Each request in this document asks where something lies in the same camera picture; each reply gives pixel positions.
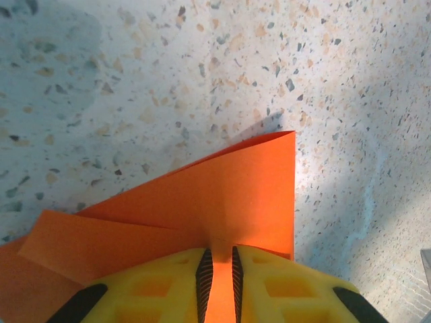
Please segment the terrazzo floor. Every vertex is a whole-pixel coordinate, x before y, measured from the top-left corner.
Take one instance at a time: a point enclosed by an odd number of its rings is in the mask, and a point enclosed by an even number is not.
[[[296,130],[296,260],[419,322],[430,32],[425,0],[1,0],[1,242]]]

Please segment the yellow plastic part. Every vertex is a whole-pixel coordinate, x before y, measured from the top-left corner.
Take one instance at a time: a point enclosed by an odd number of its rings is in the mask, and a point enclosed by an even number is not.
[[[241,323],[358,323],[333,292],[351,283],[253,247],[239,246]]]
[[[204,248],[104,277],[108,291],[81,323],[196,323],[195,274]]]

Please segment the floor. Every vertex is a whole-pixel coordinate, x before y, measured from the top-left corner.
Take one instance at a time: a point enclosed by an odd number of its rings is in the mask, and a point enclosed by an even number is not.
[[[0,239],[296,130],[296,259],[431,307],[431,3],[4,0]]]

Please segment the black rubber strip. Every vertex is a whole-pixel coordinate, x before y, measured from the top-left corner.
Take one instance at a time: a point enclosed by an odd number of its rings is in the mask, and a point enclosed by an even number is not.
[[[343,287],[334,287],[333,290],[359,323],[388,323],[364,296]]]
[[[108,291],[105,284],[96,284],[78,291],[46,323],[80,323]]]
[[[197,321],[204,323],[207,312],[209,292],[213,283],[213,256],[210,249],[203,253],[196,270]]]
[[[244,286],[244,271],[242,270],[240,254],[237,247],[232,248],[232,279],[234,282],[234,300],[236,323],[241,323],[242,288]]]

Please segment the folded orange paper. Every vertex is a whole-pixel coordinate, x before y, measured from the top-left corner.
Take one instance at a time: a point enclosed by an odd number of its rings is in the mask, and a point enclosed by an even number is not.
[[[57,300],[80,284],[188,248],[210,247],[214,282],[224,287],[211,290],[206,322],[234,322],[233,292],[225,295],[233,290],[226,274],[232,246],[293,258],[294,136],[280,132],[243,141],[78,215],[45,211],[24,244],[0,248],[16,272],[2,262],[0,277],[21,281],[20,289],[11,283],[0,289],[0,318],[47,319]],[[42,271],[46,277],[34,283]],[[44,287],[45,296],[36,296],[34,286]],[[231,311],[220,316],[218,306]]]

